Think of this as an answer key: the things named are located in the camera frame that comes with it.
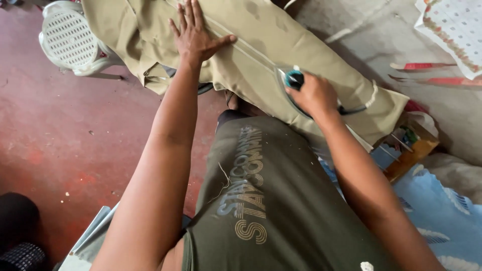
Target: left hand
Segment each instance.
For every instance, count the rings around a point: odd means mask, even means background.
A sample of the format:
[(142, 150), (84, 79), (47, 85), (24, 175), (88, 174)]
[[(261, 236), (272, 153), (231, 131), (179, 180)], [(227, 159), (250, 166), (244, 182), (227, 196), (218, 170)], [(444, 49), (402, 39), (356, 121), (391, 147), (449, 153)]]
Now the left hand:
[(169, 19), (181, 59), (200, 64), (211, 58), (223, 46), (236, 41), (237, 38), (234, 35), (213, 40), (204, 28), (204, 18), (198, 0), (185, 1), (184, 8), (181, 4), (177, 4), (180, 29), (176, 27), (172, 19)]

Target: blue cloth with white pattern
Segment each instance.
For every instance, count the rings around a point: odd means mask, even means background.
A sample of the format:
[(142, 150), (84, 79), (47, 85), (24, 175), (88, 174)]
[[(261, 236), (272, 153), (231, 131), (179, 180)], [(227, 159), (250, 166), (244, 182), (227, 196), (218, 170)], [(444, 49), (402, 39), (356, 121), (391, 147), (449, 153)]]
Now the blue cloth with white pattern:
[[(400, 152), (382, 145), (392, 155)], [(383, 150), (372, 152), (375, 162), (386, 168), (393, 162)], [(333, 170), (320, 161), (339, 189)], [(425, 237), (433, 253), (449, 271), (482, 271), (482, 205), (445, 188), (422, 165), (410, 169), (393, 186), (412, 223)]]

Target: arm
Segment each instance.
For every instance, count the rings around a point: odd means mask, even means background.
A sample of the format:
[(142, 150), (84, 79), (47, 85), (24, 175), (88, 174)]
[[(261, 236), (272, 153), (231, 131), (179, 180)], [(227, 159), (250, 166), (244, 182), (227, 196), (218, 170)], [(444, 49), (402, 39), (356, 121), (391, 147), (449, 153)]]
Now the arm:
[(235, 37), (212, 40), (204, 30), (197, 1), (186, 2), (186, 14), (179, 5), (178, 13), (180, 31), (171, 19), (169, 23), (181, 56), (179, 69), (159, 106), (92, 271), (154, 271), (179, 239), (201, 63)]
[(305, 73), (301, 91), (287, 92), (325, 135), (347, 203), (400, 266), (406, 271), (445, 270), (410, 222), (387, 178), (341, 119), (331, 84)]

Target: white plastic chair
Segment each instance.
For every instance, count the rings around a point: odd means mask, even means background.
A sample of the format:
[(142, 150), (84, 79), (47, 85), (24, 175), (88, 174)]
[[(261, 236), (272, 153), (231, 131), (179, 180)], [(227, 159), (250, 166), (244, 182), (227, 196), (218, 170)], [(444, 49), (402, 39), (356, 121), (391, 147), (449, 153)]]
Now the white plastic chair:
[(82, 4), (56, 1), (47, 5), (42, 15), (39, 41), (52, 63), (77, 76), (122, 80), (120, 75), (101, 73), (112, 65), (125, 64), (90, 31)]

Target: olive green t-shirt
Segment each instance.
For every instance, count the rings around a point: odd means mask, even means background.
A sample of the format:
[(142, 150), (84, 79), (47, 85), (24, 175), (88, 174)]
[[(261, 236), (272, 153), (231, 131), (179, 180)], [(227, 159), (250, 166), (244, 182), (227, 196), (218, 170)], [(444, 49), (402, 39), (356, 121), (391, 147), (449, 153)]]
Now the olive green t-shirt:
[(306, 140), (273, 117), (218, 129), (184, 240), (186, 271), (399, 270)]

